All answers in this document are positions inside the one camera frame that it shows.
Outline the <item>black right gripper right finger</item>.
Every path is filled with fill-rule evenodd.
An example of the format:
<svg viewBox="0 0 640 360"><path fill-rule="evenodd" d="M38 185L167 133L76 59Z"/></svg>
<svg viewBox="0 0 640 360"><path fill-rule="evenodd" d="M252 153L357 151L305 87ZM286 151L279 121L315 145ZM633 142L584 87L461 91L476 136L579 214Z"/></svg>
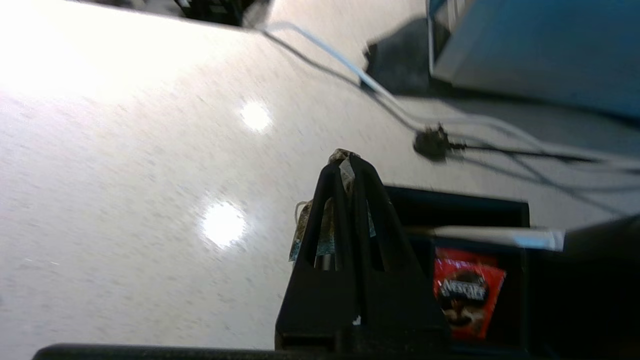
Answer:
<svg viewBox="0 0 640 360"><path fill-rule="evenodd" d="M374 166L350 160L353 255L361 324L368 352L446 352L450 326L435 301L386 188Z"/></svg>

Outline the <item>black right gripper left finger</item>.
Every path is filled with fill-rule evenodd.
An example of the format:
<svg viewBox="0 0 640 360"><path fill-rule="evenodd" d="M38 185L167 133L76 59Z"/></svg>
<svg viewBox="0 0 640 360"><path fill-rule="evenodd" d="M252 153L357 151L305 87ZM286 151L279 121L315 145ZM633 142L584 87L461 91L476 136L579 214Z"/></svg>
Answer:
<svg viewBox="0 0 640 360"><path fill-rule="evenodd" d="M333 204L334 269L315 266L325 205ZM358 317L352 229L339 166L318 177L298 256L275 323L278 350L341 348L340 336Z"/></svg>

